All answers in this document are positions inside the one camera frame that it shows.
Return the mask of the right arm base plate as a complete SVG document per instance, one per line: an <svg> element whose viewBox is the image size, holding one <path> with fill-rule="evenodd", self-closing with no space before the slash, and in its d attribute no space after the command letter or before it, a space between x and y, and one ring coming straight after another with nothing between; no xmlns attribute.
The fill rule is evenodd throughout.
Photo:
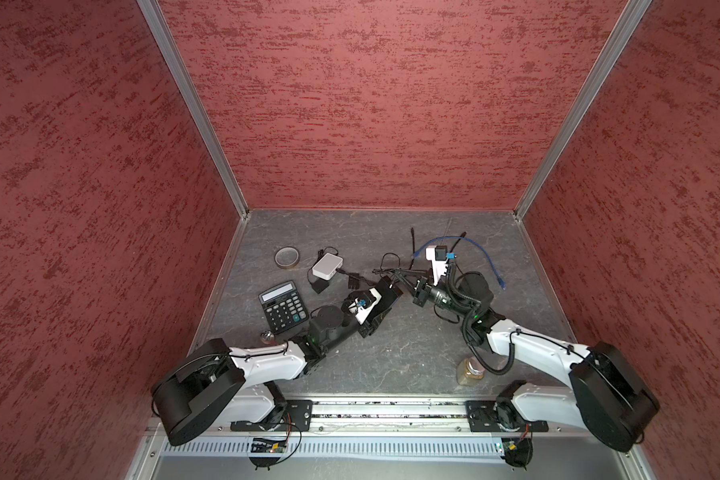
<svg viewBox="0 0 720 480"><path fill-rule="evenodd" d="M548 432L545 421L529 421L506 400L465 402L466 418L473 433Z"/></svg>

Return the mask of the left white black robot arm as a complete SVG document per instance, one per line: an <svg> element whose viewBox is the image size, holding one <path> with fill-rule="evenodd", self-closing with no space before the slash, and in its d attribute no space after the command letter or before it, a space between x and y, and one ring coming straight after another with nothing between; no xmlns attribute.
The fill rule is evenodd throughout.
<svg viewBox="0 0 720 480"><path fill-rule="evenodd" d="M186 444L219 418L275 428L287 409L276 383L308 374L350 337L372 335L401 295L381 285L352 292L340 307L318 308L306 330L280 345L245 349L222 338L207 341L152 387L152 407L169 443Z"/></svg>

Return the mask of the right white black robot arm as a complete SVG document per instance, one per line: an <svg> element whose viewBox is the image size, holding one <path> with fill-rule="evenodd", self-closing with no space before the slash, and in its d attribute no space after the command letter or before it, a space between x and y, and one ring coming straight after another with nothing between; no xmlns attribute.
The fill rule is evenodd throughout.
<svg viewBox="0 0 720 480"><path fill-rule="evenodd" d="M483 371L505 375L523 363L557 380L539 386L516 380L494 401L501 429L519 431L536 422L586 429L607 447L627 452L642 442L660 403L624 355L613 345L565 342L523 327L496 313L484 277L468 272L432 283L405 275L417 305L432 303L460 319L465 344Z"/></svg>

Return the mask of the white network switch box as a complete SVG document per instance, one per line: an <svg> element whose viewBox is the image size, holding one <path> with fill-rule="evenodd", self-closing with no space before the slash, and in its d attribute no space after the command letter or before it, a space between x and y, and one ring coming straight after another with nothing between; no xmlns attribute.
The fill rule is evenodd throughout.
<svg viewBox="0 0 720 480"><path fill-rule="evenodd" d="M343 258L332 253L325 253L311 268L311 273L318 279L330 281L342 268Z"/></svg>

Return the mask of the black power adapter with cable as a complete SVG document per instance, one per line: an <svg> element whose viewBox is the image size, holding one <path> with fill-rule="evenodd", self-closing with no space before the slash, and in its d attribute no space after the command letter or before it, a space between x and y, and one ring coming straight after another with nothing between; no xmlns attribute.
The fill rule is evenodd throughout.
<svg viewBox="0 0 720 480"><path fill-rule="evenodd" d="M337 248L335 248L335 247L333 247L333 246L326 246L326 247L318 250L317 258L316 258L315 262L313 263L313 265L314 265L325 253L332 253L332 254L336 254L336 255L340 256L340 252L339 252L339 250L338 250ZM387 256L394 256L395 258L397 258L397 259L398 259L398 266L395 267L395 268L385 268L385 267L384 267L384 260L386 259ZM343 266L342 266L342 268L335 274L335 276L334 276L330 281L321 280L321 279L318 279L317 277L315 277L315 276L312 275L312 273L311 273L311 268L312 268L312 266L309 267L309 269L308 269L308 271L307 271L307 273L306 273L306 278L307 278L307 281L308 281L308 283L310 284L312 290L313 290L315 293L317 293L317 294L320 294L320 293L322 293L324 290L326 290L326 289L330 286L331 280L332 280L335 276L337 276L337 275L343 275L343 276L346 276L346 277L347 277L347 284L348 284L348 289L349 289L349 290L359 290L359 289L360 289L360 286L361 286L362 284L366 284L366 285L369 286L369 287L375 287L375 285L376 285L376 283L377 283L377 281L370 280L370 279L368 279L367 277L363 276L362 274L360 274L360 273L358 273L358 272L349 272L349 271L343 269ZM401 259L401 257L400 257L398 254L394 253L394 252L386 252L386 253L384 253L384 254L382 255L382 259L381 259L381 261L380 261L379 267L378 267L377 269L374 269L374 270L372 271L372 274L373 274L373 275L377 275L377 276L379 276L379 277L382 277L382 276L387 275L387 274L392 275L394 272L398 272L398 273L402 273L402 274L404 274L404 275L410 275L410 276L419 276L419 275L426 276L426 275L428 274L428 271L427 271L427 270L413 269L413 268L403 268L403 267L402 267L402 259Z"/></svg>

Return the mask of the black ribbed network switch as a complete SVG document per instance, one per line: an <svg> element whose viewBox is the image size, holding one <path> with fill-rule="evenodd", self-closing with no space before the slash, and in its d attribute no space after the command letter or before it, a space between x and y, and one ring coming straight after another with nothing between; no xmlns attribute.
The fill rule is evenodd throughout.
<svg viewBox="0 0 720 480"><path fill-rule="evenodd" d="M375 285L373 290L378 294L379 299L370 313L370 319L379 318L382 320L391 310L397 300L403 295L403 291L396 281L389 276L383 276Z"/></svg>

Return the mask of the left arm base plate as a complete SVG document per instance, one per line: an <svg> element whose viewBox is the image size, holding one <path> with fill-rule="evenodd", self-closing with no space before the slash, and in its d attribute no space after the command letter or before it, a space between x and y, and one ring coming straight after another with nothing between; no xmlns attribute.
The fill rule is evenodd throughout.
<svg viewBox="0 0 720 480"><path fill-rule="evenodd" d="M310 428L313 402L311 400L285 400L259 422L236 421L230 423L234 432L305 432Z"/></svg>

